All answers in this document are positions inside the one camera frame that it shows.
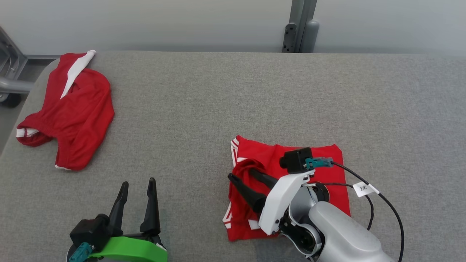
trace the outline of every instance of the red garment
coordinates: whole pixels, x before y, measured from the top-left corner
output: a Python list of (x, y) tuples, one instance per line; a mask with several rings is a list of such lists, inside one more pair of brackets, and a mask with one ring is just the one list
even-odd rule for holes
[[(109, 81), (91, 69), (76, 72), (77, 59), (87, 58), (84, 68), (93, 57), (90, 52), (60, 57), (58, 67), (49, 75), (42, 109), (27, 116), (17, 127), (16, 137), (24, 145), (36, 147), (52, 138), (58, 140), (57, 168), (83, 169), (102, 143), (115, 114)], [(73, 77), (72, 70), (77, 76), (69, 91), (65, 91), (68, 77)]]
[[(233, 158), (232, 173), (238, 176), (245, 185), (253, 190), (268, 195), (270, 189), (249, 176), (249, 169), (256, 168), (260, 172), (266, 173), (274, 178), (287, 175), (287, 170), (280, 167), (279, 159), (287, 151), (298, 149), (299, 147), (285, 147), (281, 145), (266, 145), (253, 140), (237, 136), (231, 141), (231, 151)], [(337, 163), (343, 164), (343, 155), (336, 145), (313, 147), (312, 156), (333, 158)], [(322, 183), (346, 183), (344, 170), (338, 167), (317, 168), (315, 176), (310, 179), (313, 182)], [(330, 203), (340, 210), (350, 215), (350, 203), (348, 191), (344, 186), (328, 186)], [(266, 238), (267, 236), (260, 228), (257, 215), (247, 205), (240, 193), (230, 183), (228, 193), (230, 204), (223, 218), (230, 241), (238, 239)]]

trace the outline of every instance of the teal connector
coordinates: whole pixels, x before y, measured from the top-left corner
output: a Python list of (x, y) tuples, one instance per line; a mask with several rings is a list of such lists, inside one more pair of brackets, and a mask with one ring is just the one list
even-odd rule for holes
[(333, 158), (308, 158), (306, 159), (306, 168), (314, 169), (318, 167), (332, 167)]
[(90, 253), (92, 253), (91, 245), (83, 242), (69, 258), (69, 262), (84, 262), (89, 257)]

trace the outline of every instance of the metal frame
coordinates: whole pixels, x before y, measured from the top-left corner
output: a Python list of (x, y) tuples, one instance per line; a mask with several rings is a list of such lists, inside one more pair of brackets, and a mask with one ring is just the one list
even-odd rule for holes
[(317, 0), (293, 0), (289, 23), (285, 26), (283, 53), (312, 53), (319, 22), (314, 17)]
[(5, 72), (4, 76), (0, 76), (0, 93), (29, 93), (34, 83), (18, 80), (27, 58), (2, 28), (0, 28), (0, 54), (0, 72)]

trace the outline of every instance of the black cable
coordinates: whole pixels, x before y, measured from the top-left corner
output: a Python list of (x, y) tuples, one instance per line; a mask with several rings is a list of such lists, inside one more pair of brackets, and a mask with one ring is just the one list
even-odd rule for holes
[[(341, 165), (339, 163), (335, 163), (333, 161), (330, 162), (331, 164), (333, 165), (336, 165), (336, 166), (339, 166), (341, 168), (343, 168), (344, 170), (350, 172), (352, 175), (354, 175), (355, 177), (357, 177), (359, 180), (361, 180), (362, 182), (364, 182), (366, 185), (369, 184), (369, 182), (367, 182), (365, 179), (363, 179), (362, 177), (360, 177), (358, 174), (356, 174), (354, 171), (352, 171), (351, 169), (345, 167), (344, 165)], [(385, 203), (387, 203), (387, 205), (391, 208), (391, 210), (393, 211), (393, 213), (395, 214), (395, 216), (397, 217), (397, 220), (398, 220), (398, 224), (400, 225), (400, 232), (401, 232), (401, 247), (400, 247), (400, 257), (398, 258), (398, 262), (401, 262), (401, 260), (403, 259), (403, 252), (404, 252), (404, 229), (403, 229), (403, 223), (401, 222), (401, 218), (400, 218), (400, 215), (398, 214), (397, 210), (395, 209), (395, 207), (390, 203), (390, 201), (388, 201), (388, 199), (382, 195), (382, 193), (378, 193), (378, 195), (385, 201)]]
[[(352, 185), (350, 184), (343, 184), (343, 183), (319, 183), (322, 185), (328, 185), (328, 186), (347, 186), (353, 188)], [(372, 204), (372, 201), (370, 200), (370, 197), (368, 195), (365, 195), (367, 198), (367, 201), (369, 201), (370, 204), (370, 219), (369, 219), (369, 224), (367, 225), (367, 230), (370, 230), (372, 227), (372, 221), (374, 220), (374, 205)]]

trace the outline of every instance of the metal tube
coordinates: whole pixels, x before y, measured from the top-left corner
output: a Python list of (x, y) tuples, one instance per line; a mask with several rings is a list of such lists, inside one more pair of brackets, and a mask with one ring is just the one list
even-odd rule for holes
[(27, 94), (33, 87), (33, 82), (11, 80), (0, 76), (0, 93)]

